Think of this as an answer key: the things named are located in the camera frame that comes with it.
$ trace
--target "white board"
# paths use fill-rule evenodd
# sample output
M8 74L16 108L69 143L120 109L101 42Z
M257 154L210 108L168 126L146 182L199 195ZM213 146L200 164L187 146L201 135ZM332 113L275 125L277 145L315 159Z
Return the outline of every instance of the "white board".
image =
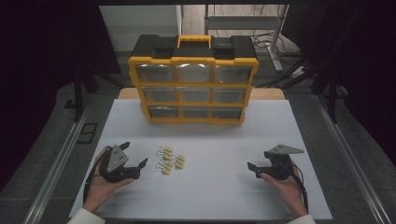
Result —
M276 189L248 169L270 166L263 152L277 144L303 149L290 155L304 173L309 212L331 219L323 192L289 101L250 101L241 125L149 123L139 100L115 100L92 161L104 146L131 142L125 167L148 158L138 180L107 201L100 217L134 220L268 220L291 218ZM164 175L156 165L159 147L186 158L182 170ZM70 216L82 206L83 184Z

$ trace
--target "gray floor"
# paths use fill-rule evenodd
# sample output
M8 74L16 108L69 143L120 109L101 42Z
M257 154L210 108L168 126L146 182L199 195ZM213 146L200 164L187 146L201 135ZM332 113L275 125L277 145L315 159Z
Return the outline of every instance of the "gray floor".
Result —
M184 27L189 19L185 18ZM287 44L288 51L296 50L292 43ZM114 75L118 80L132 86L127 72L126 60L130 52L117 52L122 68L121 75ZM259 56L261 68L255 76L253 85L259 85L280 74L275 72L268 56ZM296 59L288 58L289 63ZM373 213L361 192L346 160L340 152L337 141L332 136L331 129L321 114L320 107L309 87L314 77L283 90L297 120L309 157L315 167L319 183L323 189L326 201L331 209L333 220L318 220L318 223L377 223ZM96 123L97 130L93 136L81 134L78 140L91 143L76 143L64 167L55 190L45 206L40 223L66 223L68 214L77 196L89 162L105 126L106 118L114 99L117 99L120 89L97 78L99 92L84 95L91 97L92 106L85 123ZM62 148L65 138L73 125L74 110L64 109L67 100L74 99L73 85L67 85L58 91L57 104L46 127L37 138L28 157L16 172L14 177L0 194L0 223L22 223L32 202L34 201L48 171ZM353 151L367 179L374 187L379 199L388 211L391 220L396 220L396 168L389 161L374 139L351 116L342 99L337 100L336 116L338 127L342 131L348 145ZM268 221L264 223L285 223ZM107 223L132 223L132 221L109 219Z

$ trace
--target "white sleeve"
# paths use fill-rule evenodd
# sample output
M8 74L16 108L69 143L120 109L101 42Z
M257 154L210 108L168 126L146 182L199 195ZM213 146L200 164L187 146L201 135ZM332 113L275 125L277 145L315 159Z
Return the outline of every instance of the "white sleeve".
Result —
M288 224L315 224L315 220L311 217L311 215L306 215L303 217L299 217L294 219L291 222L288 222Z
M84 208L79 208L76 215L67 224L105 224L105 220Z

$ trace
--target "person's hand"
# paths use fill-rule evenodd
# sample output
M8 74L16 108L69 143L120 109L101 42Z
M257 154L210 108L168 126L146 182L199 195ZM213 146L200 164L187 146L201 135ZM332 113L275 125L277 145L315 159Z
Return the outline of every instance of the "person's hand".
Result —
M295 166L293 166L293 171L300 178L297 168ZM260 176L266 182L271 183L272 185L274 185L274 187L277 188L283 198L283 201L285 201L294 218L308 215L308 212L306 211L303 204L300 187L293 179L293 177L289 176L285 180L277 180L265 173L261 173Z
M96 157L95 161L97 161L99 157L103 153L105 153L106 149L107 147L102 149L100 154ZM82 205L85 210L92 213L95 213L99 209L99 207L113 195L116 189L119 189L125 185L134 182L134 180L131 178L123 179L118 183L109 183L102 176L100 176L99 166L100 163L96 166L90 189L88 190L87 199Z

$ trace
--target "black cable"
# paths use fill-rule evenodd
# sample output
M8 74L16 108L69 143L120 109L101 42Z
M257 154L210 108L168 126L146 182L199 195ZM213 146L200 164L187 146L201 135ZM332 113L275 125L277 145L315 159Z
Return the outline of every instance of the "black cable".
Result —
M222 5L220 5L220 10L221 10L222 14L224 15L224 12L222 11ZM213 16L216 16L216 5L213 5ZM220 37L218 30L215 30L215 31L216 31L216 35L218 37Z
M250 12L247 14L248 16L253 12L253 5L250 7Z
M287 55L292 55L292 56L300 56L300 54L294 54L294 53L288 52L288 51L285 49L285 40L284 40L282 37L280 37L280 36L278 37L278 39L280 39L280 40L282 41L281 47L282 47L282 49L285 51L285 52L281 52L281 51L278 49L279 55L287 54Z
M293 166L295 167L295 168L297 168L297 170L300 172L300 175L301 175L301 182L303 182L304 183L304 176L303 176L303 172L300 170L300 168L298 167L298 166L296 166L295 164L293 164Z
M267 34L262 34L262 35L256 35L256 30L253 31L253 35L250 35L250 37L253 38L253 47L254 49L266 49L267 45L266 43L270 44L271 41L269 40L263 40L261 41L259 38L261 36L265 35L272 35L273 33L267 33Z
M262 10L264 9L264 5L262 5ZM260 10L260 15L262 14L262 10ZM265 7L265 11L267 10L267 7Z
M87 199L88 196L88 191L90 189L90 185L91 185L91 181L93 179L93 177L95 176L95 170L96 167L98 166L99 162L105 157L105 155L108 153L108 151L105 151L105 153L103 153L98 160L95 162L95 164L93 165L90 174L88 175L87 179L85 180L85 186L84 186L84 194L82 197L82 203L85 203L85 200Z
M306 212L309 213L309 210L308 210L308 196L307 196L307 193L306 193L304 182L302 182L302 180L292 170L290 170L285 164L283 164L282 162L280 162L278 160L276 160L276 161L282 166L283 169L285 169L289 173L289 175L291 175L291 177L293 177L293 179L296 181L296 183L300 187L301 194L303 195L303 204L305 206Z
M284 56L284 55L282 55L282 53L279 51L279 49L276 47L275 48L276 49L276 52L277 52L277 54L279 54L279 60L282 62L282 63L284 63L284 64L287 64L287 65L294 65L295 63L288 63L288 62L286 62L282 57Z
M292 72L294 72L295 70L297 70L299 65L302 65L304 62L306 62L304 55L302 55L302 57L300 57L299 61L297 61L291 68L289 68L286 72L283 72L282 75L280 75L280 77L275 78L274 80L271 80L269 82L260 84L258 86L256 86L255 88L263 88L263 87L271 87L275 84L277 84L278 82L290 77L292 75Z

